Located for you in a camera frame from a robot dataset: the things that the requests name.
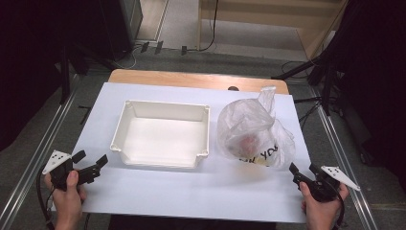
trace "white paper sheet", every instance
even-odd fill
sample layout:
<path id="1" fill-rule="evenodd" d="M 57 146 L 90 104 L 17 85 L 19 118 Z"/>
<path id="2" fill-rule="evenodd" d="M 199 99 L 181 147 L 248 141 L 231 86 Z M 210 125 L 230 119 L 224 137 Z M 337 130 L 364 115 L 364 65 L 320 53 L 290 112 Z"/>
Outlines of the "white paper sheet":
<path id="1" fill-rule="evenodd" d="M 230 160 L 218 152 L 216 121 L 228 103 L 256 98 L 259 93 L 170 86 L 105 83 L 79 137 L 74 153 L 87 156 L 76 167 L 82 169 L 107 154 L 108 163 L 95 182 L 85 185 L 88 193 L 83 211 L 185 217 L 239 219 L 276 222 L 305 222 L 302 195 L 293 175 Z M 180 104 L 208 104 L 211 107 L 210 155 L 194 170 L 140 168 L 125 165 L 119 154 L 110 151 L 120 114 L 126 100 Z M 296 109 L 290 95 L 276 95 L 277 118 L 293 133 L 295 165 L 308 169 L 310 160 Z M 157 146 L 165 154 L 165 147 Z"/>

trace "plastic bag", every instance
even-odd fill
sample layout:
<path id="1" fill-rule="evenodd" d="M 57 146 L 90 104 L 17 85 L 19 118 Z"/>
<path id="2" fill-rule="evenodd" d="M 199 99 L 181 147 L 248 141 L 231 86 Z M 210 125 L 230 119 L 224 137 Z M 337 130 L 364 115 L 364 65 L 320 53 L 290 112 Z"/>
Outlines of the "plastic bag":
<path id="1" fill-rule="evenodd" d="M 277 168 L 293 161 L 294 137 L 275 117 L 275 90 L 264 87 L 257 99 L 238 100 L 221 110 L 217 143 L 226 156 Z"/>

